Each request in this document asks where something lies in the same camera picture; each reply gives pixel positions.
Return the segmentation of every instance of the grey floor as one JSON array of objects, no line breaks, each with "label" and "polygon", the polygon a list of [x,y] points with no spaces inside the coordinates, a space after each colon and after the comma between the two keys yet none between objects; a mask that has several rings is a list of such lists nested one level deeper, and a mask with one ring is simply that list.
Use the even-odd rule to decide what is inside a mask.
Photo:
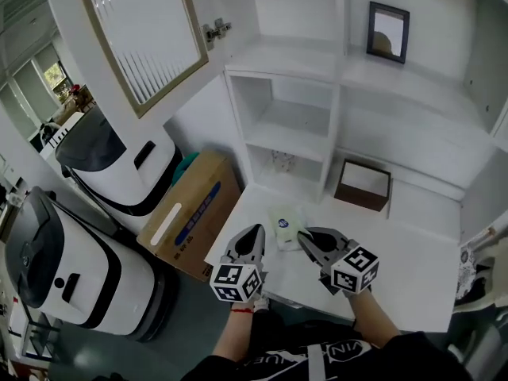
[{"label": "grey floor", "polygon": [[[179,298],[155,340],[142,344],[66,324],[61,329],[56,349],[60,359],[50,366],[49,378],[52,381],[90,381],[98,375],[117,372],[128,381],[181,379],[210,354],[225,324],[229,304],[219,302],[208,283],[200,283],[188,275],[179,277]],[[310,319],[347,323],[275,302],[271,307],[287,325]],[[429,338],[440,348],[445,347],[448,339],[441,333],[430,334]]]}]

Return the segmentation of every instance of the sleeve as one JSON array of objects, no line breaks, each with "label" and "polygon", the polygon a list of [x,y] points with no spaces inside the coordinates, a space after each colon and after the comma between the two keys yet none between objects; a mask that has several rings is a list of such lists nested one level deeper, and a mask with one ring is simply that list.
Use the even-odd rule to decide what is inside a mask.
[{"label": "sleeve", "polygon": [[232,360],[219,356],[208,356],[194,370],[185,375],[182,381],[203,381],[210,375],[215,375],[220,380],[233,379],[237,367],[238,364]]},{"label": "sleeve", "polygon": [[435,347],[423,332],[394,337],[380,352],[382,365],[405,379],[471,381],[464,366],[451,353]]}]

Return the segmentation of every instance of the small framed mirror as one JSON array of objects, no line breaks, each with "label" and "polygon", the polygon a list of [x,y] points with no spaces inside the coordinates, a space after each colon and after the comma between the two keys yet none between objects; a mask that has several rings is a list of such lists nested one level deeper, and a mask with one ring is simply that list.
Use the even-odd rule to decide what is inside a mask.
[{"label": "small framed mirror", "polygon": [[371,2],[367,53],[404,64],[409,32],[409,11]]}]

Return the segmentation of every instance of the brown box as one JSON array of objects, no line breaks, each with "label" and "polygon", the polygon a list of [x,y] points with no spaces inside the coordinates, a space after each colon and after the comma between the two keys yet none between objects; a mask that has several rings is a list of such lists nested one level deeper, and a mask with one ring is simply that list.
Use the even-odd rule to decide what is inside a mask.
[{"label": "brown box", "polygon": [[173,267],[206,281],[212,267],[204,259],[240,194],[228,159],[204,151],[166,193],[137,241]]},{"label": "brown box", "polygon": [[334,197],[380,212],[390,199],[390,191],[390,172],[345,160]]}]

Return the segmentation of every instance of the black shirt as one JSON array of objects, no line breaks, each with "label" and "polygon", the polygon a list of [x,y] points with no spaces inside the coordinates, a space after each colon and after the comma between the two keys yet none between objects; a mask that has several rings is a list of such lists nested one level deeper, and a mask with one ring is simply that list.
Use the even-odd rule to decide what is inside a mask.
[{"label": "black shirt", "polygon": [[240,363],[208,356],[183,381],[471,379],[451,354],[435,348],[424,333],[394,337],[383,348],[362,341],[350,328],[341,333],[334,341],[267,350]]}]

